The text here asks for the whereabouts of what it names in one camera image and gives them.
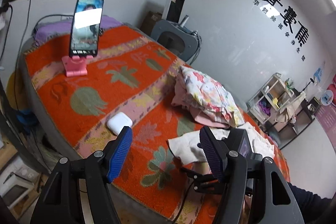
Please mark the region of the person right forearm dark sleeve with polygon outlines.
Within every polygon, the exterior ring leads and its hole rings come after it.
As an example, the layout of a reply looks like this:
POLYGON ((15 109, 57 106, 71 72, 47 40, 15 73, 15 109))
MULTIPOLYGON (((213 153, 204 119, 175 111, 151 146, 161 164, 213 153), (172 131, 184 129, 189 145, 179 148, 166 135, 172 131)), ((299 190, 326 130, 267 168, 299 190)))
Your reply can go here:
POLYGON ((305 223, 335 223, 335 196, 321 198, 318 194, 288 182, 305 223))

